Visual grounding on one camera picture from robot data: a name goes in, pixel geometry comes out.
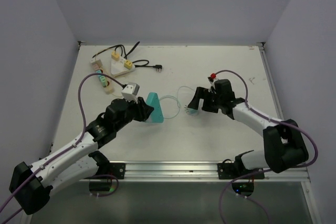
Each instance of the teal object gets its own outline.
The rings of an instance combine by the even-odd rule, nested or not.
[[[146,104],[154,108],[154,111],[151,113],[146,123],[163,123],[164,118],[157,93],[149,93]]]

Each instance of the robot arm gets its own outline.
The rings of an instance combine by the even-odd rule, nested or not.
[[[106,174],[109,161],[97,150],[116,137],[116,134],[132,120],[146,121],[154,108],[137,97],[139,86],[129,83],[122,90],[124,99],[115,99],[91,122],[78,142],[79,134],[70,143],[53,154],[27,165],[25,162],[14,168],[9,190],[13,193],[34,172],[27,184],[15,195],[24,211],[30,215],[40,210],[62,188],[86,177]]]
[[[235,97],[229,80],[218,80],[215,77],[208,79],[211,87],[209,89],[197,87],[194,98],[187,107],[197,110],[200,99],[203,99],[203,111],[218,113],[220,109],[232,120],[237,120],[250,127],[264,140],[264,150],[252,150],[239,154],[233,163],[223,162],[224,170],[227,173],[239,177],[254,169],[267,167],[280,173],[308,160],[306,146],[298,131],[258,116],[252,111],[253,107],[247,106],[243,98]],[[294,120],[284,122],[297,126]]]

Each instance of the yellow plug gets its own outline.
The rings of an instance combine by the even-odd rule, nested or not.
[[[126,60],[124,62],[124,67],[126,67],[127,69],[132,69],[133,63],[130,60]]]
[[[112,56],[112,59],[115,61],[118,61],[120,58],[120,55],[115,50],[112,51],[111,56]]]

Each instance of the black power cord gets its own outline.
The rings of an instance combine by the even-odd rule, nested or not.
[[[122,45],[122,44],[118,44],[118,45],[115,45],[115,46],[112,46],[112,47],[108,47],[107,49],[104,49],[100,52],[98,52],[97,54],[95,54],[94,56],[92,56],[92,58],[96,57],[97,55],[101,54],[102,52],[105,52],[109,49],[112,49],[114,48],[115,51],[118,50],[118,48],[121,49],[121,56],[125,55],[124,58],[127,59],[127,56],[131,54],[131,52],[133,52],[135,50],[135,48],[139,45],[140,41],[138,41],[137,43],[135,43],[135,45],[132,47],[132,49],[126,53],[126,49],[125,49],[125,46]],[[136,62],[146,62],[145,64],[142,64],[142,65],[136,65],[134,64],[134,66],[136,68],[155,68],[157,72],[161,72],[162,70],[162,65],[152,65],[152,66],[149,66],[149,60],[136,60],[136,61],[133,61],[133,63],[136,63]]]

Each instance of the black plug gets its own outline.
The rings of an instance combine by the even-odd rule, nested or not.
[[[162,65],[155,65],[155,66],[153,66],[153,68],[155,68],[157,72],[161,72]]]

